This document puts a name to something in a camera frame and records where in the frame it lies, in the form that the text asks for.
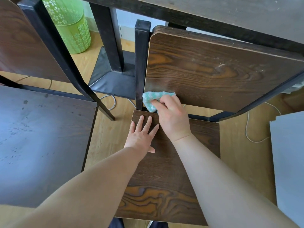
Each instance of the left hand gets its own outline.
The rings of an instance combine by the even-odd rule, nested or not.
[[[139,152],[143,152],[144,155],[146,155],[147,152],[155,153],[155,149],[153,147],[151,147],[150,145],[151,145],[152,139],[154,138],[154,136],[159,128],[159,125],[157,124],[153,128],[153,130],[151,130],[151,132],[148,134],[148,131],[150,129],[151,122],[152,122],[152,117],[150,116],[148,118],[146,125],[141,130],[143,119],[144,119],[144,116],[141,115],[138,120],[136,129],[135,129],[135,123],[131,122],[129,134],[128,134],[124,148],[132,147],[135,150],[138,150]]]

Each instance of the hand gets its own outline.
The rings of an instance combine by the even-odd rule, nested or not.
[[[152,117],[150,116],[148,118],[146,125],[141,130],[143,119],[144,119],[144,116],[141,115],[138,120],[136,129],[135,129],[135,123],[131,122],[129,134],[128,134],[124,148],[132,147],[132,148],[138,150],[139,152],[142,152],[145,156],[147,152],[155,153],[155,149],[153,147],[151,147],[150,145],[151,145],[152,139],[154,138],[154,136],[159,128],[159,125],[157,124],[153,128],[153,130],[151,130],[151,132],[148,134],[148,131],[150,129],[151,122],[152,122]]]
[[[159,102],[152,100],[151,103],[157,109],[159,123],[172,143],[192,134],[188,114],[176,95],[164,95]]]

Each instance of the turquoise microfiber cloth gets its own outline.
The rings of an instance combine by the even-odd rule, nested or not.
[[[168,93],[168,92],[144,92],[143,93],[143,103],[145,104],[147,110],[149,112],[155,112],[156,108],[151,104],[151,100],[159,100],[164,95],[170,95],[173,96],[175,93]]]

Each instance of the finger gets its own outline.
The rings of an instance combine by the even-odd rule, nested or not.
[[[164,110],[168,110],[167,107],[165,107],[162,103],[160,103],[157,100],[152,100],[151,103],[157,109],[158,112],[162,112]]]
[[[177,109],[177,103],[173,100],[170,95],[164,95],[159,99],[160,103],[164,103],[168,109]]]
[[[149,133],[149,136],[151,137],[151,139],[154,138],[156,132],[158,131],[159,129],[159,125],[157,124],[156,126],[154,126],[153,130],[151,130],[151,132]]]
[[[140,131],[141,131],[141,127],[143,126],[143,125],[142,125],[143,119],[144,119],[144,116],[141,115],[140,118],[139,118],[139,120],[138,120],[136,129],[135,129],[136,132],[140,132]]]
[[[147,123],[146,123],[145,126],[143,127],[143,132],[144,132],[144,133],[148,133],[148,132],[149,132],[151,123],[152,123],[152,117],[149,116]]]
[[[135,129],[135,122],[131,122],[129,134],[134,133],[134,129]]]
[[[181,105],[180,100],[176,95],[173,95],[172,98],[177,103],[177,105]]]
[[[155,153],[155,149],[152,146],[150,146],[148,152]]]

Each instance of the green trash can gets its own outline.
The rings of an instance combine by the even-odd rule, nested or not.
[[[91,36],[80,0],[42,0],[71,54],[89,48]]]

